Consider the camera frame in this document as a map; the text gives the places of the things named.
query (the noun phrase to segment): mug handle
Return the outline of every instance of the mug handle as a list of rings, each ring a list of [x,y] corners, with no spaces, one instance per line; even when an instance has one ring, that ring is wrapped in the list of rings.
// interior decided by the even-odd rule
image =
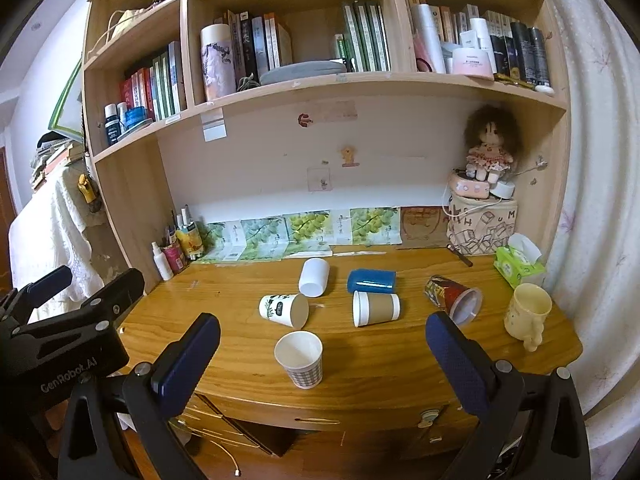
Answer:
[[[533,335],[524,339],[524,348],[527,352],[535,352],[542,344],[542,332],[545,329],[544,322],[536,317],[531,321]]]

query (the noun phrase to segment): checkered paper cup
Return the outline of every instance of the checkered paper cup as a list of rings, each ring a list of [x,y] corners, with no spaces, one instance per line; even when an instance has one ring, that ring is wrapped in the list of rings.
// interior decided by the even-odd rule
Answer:
[[[316,334],[290,332],[276,343],[273,354],[297,387],[308,390],[322,381],[322,341]]]

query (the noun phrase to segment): storage box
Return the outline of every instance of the storage box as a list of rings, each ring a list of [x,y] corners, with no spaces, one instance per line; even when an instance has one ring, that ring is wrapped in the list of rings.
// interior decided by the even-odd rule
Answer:
[[[543,264],[540,262],[530,264],[524,254],[509,246],[496,249],[494,267],[513,288],[521,283],[542,286],[546,277],[546,269]]]
[[[447,238],[465,256],[494,254],[515,231],[517,200],[477,200],[453,194]]]

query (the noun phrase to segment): curtain fold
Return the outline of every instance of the curtain fold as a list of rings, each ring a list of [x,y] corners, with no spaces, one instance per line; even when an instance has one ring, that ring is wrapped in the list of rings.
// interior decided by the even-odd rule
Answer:
[[[593,478],[640,436],[640,53],[603,0],[553,0],[571,92],[571,153],[549,290],[584,352],[569,366]]]

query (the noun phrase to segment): yellow mug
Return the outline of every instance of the yellow mug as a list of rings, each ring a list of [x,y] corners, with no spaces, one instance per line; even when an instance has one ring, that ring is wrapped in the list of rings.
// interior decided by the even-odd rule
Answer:
[[[524,341],[525,350],[535,352],[542,344],[542,331],[551,305],[551,297],[533,283],[522,283],[513,291],[504,314],[504,327],[514,338]]]

